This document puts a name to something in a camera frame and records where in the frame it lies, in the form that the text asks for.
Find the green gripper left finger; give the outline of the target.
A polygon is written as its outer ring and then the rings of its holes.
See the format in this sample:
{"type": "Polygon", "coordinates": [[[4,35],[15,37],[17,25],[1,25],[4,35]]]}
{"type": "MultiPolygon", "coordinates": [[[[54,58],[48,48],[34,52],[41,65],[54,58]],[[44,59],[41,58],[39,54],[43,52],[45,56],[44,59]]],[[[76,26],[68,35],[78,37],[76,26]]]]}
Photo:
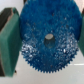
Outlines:
{"type": "Polygon", "coordinates": [[[0,13],[0,76],[13,76],[21,44],[18,11],[4,8],[0,13]]]}

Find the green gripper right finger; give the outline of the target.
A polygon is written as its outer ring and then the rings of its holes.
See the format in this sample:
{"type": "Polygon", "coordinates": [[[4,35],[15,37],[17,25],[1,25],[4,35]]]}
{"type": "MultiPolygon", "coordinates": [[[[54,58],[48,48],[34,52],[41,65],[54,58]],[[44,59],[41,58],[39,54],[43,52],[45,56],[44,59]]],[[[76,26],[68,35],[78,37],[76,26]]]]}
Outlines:
{"type": "Polygon", "coordinates": [[[78,47],[84,57],[84,8],[82,10],[81,16],[82,16],[82,25],[81,25],[80,37],[78,41],[78,47]]]}

